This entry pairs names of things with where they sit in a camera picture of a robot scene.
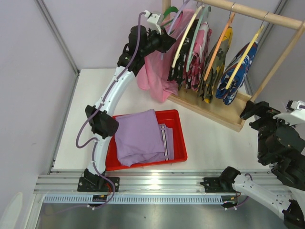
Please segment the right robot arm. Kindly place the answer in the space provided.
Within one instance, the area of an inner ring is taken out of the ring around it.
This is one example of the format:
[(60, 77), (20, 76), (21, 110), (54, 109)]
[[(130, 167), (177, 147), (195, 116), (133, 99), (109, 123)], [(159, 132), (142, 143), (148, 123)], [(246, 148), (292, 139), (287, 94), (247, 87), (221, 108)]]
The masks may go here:
[(294, 199), (281, 197), (233, 167), (227, 167), (219, 176), (224, 191), (241, 192), (274, 212), (288, 229), (305, 227), (305, 156), (302, 151), (305, 141), (295, 126), (305, 122), (303, 101), (290, 100), (287, 111), (282, 113), (265, 101), (248, 101), (240, 118), (246, 120), (253, 115), (259, 118), (250, 123), (258, 132), (258, 162), (263, 166), (273, 164), (271, 173), (292, 192)]

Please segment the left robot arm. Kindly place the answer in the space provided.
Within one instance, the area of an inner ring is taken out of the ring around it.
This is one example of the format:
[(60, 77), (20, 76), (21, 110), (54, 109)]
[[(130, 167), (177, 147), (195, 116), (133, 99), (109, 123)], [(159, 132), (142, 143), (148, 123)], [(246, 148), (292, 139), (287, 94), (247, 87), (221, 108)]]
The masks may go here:
[(79, 179), (77, 187), (79, 192), (100, 192), (103, 191), (106, 183), (113, 191), (116, 190), (114, 182), (105, 176), (108, 147), (119, 127), (119, 123), (113, 118), (113, 113), (128, 84), (144, 66), (144, 58), (155, 51), (166, 53), (175, 42), (176, 39), (163, 27), (159, 30), (146, 29), (141, 25), (131, 28), (128, 43), (125, 44), (118, 59), (111, 82), (95, 105), (88, 105), (85, 108), (87, 116), (85, 124), (90, 125), (94, 136), (80, 145), (81, 135), (78, 134), (76, 146), (83, 148), (91, 141), (94, 142), (94, 146), (91, 161)]

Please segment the purple trousers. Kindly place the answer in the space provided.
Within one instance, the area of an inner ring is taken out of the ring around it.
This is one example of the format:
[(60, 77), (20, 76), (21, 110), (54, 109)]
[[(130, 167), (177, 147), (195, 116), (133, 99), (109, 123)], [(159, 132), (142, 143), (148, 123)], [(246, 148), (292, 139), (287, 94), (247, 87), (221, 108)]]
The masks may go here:
[(169, 161), (174, 159), (173, 129), (159, 124), (156, 112), (145, 112), (116, 117), (115, 133), (117, 157), (121, 165)]

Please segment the purple hanger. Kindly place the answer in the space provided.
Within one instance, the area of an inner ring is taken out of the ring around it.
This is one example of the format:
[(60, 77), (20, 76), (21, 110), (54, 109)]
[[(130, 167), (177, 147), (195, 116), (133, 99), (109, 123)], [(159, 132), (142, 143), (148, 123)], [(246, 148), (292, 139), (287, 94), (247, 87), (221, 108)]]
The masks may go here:
[(159, 60), (163, 63), (173, 58), (181, 37), (194, 14), (194, 9), (190, 8), (191, 4), (189, 2), (189, 0), (183, 0), (180, 7), (169, 6), (165, 10), (166, 16), (169, 16), (169, 18), (162, 22), (162, 28), (175, 39), (175, 43), (166, 53), (160, 54)]

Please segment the black floral garment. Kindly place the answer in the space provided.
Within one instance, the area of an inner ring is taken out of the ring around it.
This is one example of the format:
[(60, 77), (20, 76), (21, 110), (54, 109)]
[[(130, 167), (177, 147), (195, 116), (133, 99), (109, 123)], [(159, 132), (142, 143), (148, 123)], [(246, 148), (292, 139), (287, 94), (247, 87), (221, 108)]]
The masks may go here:
[(181, 50), (179, 51), (178, 58), (175, 67), (170, 67), (168, 81), (175, 81), (178, 85), (178, 90), (181, 89), (185, 77), (183, 76), (185, 61), (187, 61), (187, 55), (189, 53), (191, 43), (193, 40), (194, 32), (198, 23), (198, 19), (194, 20), (190, 30), (188, 31), (185, 40), (183, 41)]

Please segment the cream hanger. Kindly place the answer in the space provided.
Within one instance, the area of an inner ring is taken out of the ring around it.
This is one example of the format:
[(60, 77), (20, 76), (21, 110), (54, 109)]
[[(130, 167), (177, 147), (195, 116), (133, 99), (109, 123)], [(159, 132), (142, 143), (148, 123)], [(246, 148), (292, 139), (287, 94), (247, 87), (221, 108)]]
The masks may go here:
[(185, 39), (186, 39), (186, 36), (187, 36), (189, 30), (191, 29), (191, 26), (192, 26), (193, 22), (195, 21), (195, 19), (196, 19), (197, 15), (199, 14), (199, 12), (203, 10), (203, 8), (204, 8), (203, 5), (199, 6), (199, 7), (196, 9), (196, 11), (194, 12), (193, 16), (191, 17), (189, 23), (187, 24), (187, 26), (186, 26), (186, 28), (185, 28), (185, 30), (184, 30), (183, 36), (182, 36), (182, 38), (181, 38), (181, 40), (180, 40), (179, 46), (177, 47), (175, 56), (174, 56), (174, 58), (173, 58), (172, 68), (174, 68), (175, 65), (176, 65), (176, 63), (177, 63), (178, 57), (179, 57), (179, 55), (180, 55), (180, 51), (181, 51), (182, 46), (183, 46), (183, 43), (184, 43), (184, 41), (185, 41)]

